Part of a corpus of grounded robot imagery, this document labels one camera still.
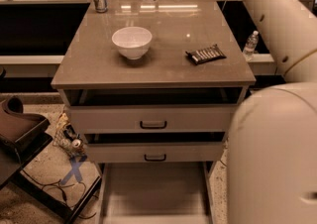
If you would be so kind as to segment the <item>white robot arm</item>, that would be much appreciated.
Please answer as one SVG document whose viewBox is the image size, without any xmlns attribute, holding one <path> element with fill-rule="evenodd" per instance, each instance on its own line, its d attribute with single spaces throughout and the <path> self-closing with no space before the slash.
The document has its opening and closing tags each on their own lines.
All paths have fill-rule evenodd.
<svg viewBox="0 0 317 224">
<path fill-rule="evenodd" d="M 298 0 L 242 0 L 284 82 L 236 110 L 228 224 L 317 224 L 317 18 Z"/>
</svg>

